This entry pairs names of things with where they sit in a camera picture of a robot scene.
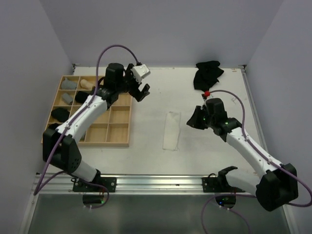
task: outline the tabletop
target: tabletop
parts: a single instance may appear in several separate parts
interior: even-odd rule
[[[133,100],[130,146],[127,148],[80,147],[82,159],[103,174],[208,175],[228,166],[253,173],[253,168],[212,129],[197,130],[186,125],[195,106],[202,105],[202,91],[194,90],[196,68],[151,67],[143,80],[150,85],[150,95],[142,102]],[[212,90],[223,89],[238,95],[246,108],[246,130],[259,143],[250,100],[240,69],[223,69]],[[105,68],[99,69],[105,74]],[[77,67],[75,76],[94,76],[95,67]],[[214,97],[224,102],[228,117],[242,119],[239,102],[225,93]],[[176,151],[163,150],[166,114],[181,112],[180,134]],[[50,166],[49,173],[59,169]]]

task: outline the gray wall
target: gray wall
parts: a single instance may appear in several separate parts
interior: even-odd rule
[[[72,62],[95,66],[103,47],[121,43],[149,65],[230,67],[247,64],[283,0],[40,1]],[[121,49],[107,58],[131,61]]]
[[[0,31],[0,232],[13,234],[42,164],[52,97],[71,66],[37,0],[0,1]]]
[[[270,153],[311,178],[312,1],[285,0],[247,66]],[[300,186],[297,202],[310,197]],[[312,207],[294,208],[300,233],[311,233]]]

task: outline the wooden organizer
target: wooden organizer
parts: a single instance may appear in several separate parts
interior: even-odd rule
[[[62,90],[61,83],[67,78],[76,82],[76,90]],[[95,76],[62,76],[58,85],[58,90],[54,98],[51,111],[58,107],[67,109],[70,117],[80,108],[81,103],[73,101],[72,105],[67,105],[61,98],[62,94],[68,93],[75,99],[78,91],[91,91],[81,87],[80,81],[85,79],[95,85]],[[130,117],[131,117],[132,97],[129,94],[119,95],[118,100],[104,114],[99,116],[86,132],[85,138],[80,140],[78,146],[129,146]],[[53,123],[60,123],[51,114],[45,129]]]

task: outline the cable connector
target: cable connector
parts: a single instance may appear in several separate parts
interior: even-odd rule
[[[139,84],[141,84],[142,80],[151,73],[150,69],[145,64],[134,66],[131,71]]]

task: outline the red object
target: red object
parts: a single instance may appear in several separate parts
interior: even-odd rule
[[[206,91],[206,92],[204,93],[204,96],[205,96],[205,97],[209,97],[209,96],[210,96],[210,92],[209,92],[209,91]]]

